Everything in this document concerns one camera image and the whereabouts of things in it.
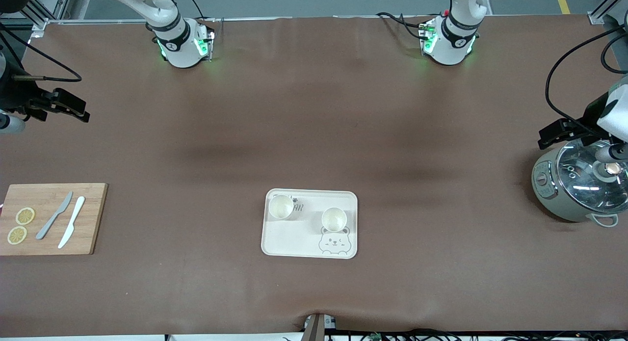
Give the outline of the wooden cutting board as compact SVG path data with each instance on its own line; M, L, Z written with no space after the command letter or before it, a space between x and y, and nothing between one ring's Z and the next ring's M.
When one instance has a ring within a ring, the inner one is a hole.
M45 238L36 240L36 234L57 210L69 191L73 192L73 197L67 209L54 221ZM0 257L92 254L106 194L107 184L105 183L10 185L0 214ZM69 223L77 198L80 196L84 196L86 200L76 219L76 229L65 247L58 249L57 246ZM36 217L27 225L18 225L15 215L25 207L34 209ZM7 234L15 226L26 227L27 238L22 243L10 245L7 242Z

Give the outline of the white tray with bear print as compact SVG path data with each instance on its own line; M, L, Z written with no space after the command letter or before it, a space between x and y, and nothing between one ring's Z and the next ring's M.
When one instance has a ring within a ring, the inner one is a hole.
M294 211L287 220L268 213L273 196L292 198ZM340 232L323 232L321 216L329 208L347 214ZM358 251L358 198L350 191L274 188L265 196L261 249L269 256L290 258L351 259Z

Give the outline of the green pot with glass lid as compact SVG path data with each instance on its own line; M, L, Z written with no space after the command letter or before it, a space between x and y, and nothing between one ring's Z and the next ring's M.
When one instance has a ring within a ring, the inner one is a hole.
M586 146L577 139L543 154L531 171L536 198L564 220L617 226L619 215L628 212L628 162L597 161L596 151L610 145L599 140Z

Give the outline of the grey plastic knife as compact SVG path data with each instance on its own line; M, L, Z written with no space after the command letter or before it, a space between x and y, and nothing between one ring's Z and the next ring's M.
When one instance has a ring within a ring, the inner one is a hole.
M41 228L41 230L38 232L38 234L36 234L35 238L36 240L42 240L45 238L45 236L47 235L47 233L49 232L49 230L51 229L52 225L54 224L54 222L56 221L56 219L67 209L67 207L69 206L71 199L73 197L73 192L69 191L69 193L67 194L67 196L65 197L65 199L63 200L63 202L61 202L60 206L57 208L57 210L52 214L52 216L50 217L50 219L45 223L45 225Z

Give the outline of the brown post with grey bracket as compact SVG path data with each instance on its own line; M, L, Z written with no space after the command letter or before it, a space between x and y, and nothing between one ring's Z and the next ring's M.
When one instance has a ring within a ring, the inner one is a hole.
M301 341L334 341L331 332L336 330L336 317L326 314L312 314L304 323Z

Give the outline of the white plastic cup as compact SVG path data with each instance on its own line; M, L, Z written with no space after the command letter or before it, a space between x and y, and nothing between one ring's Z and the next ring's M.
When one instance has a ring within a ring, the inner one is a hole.
M276 220L287 220L294 211L294 202L285 194L273 196L268 203L268 213Z
M329 208L321 215L322 231L340 232L347 226L347 214L339 208Z

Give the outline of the white plastic knife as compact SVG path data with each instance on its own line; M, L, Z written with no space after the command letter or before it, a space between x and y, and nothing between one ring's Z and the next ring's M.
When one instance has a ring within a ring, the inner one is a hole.
M75 231L75 223L76 223L76 219L78 218L78 215L85 203L86 198L84 196L80 196L77 198L76 204L74 206L72 215L70 216L70 220L69 223L66 227L66 230L63 234L63 237L61 238L57 248L58 249L62 249L63 247L65 247L65 245L67 244L67 242L69 242L69 239L71 238L72 234Z

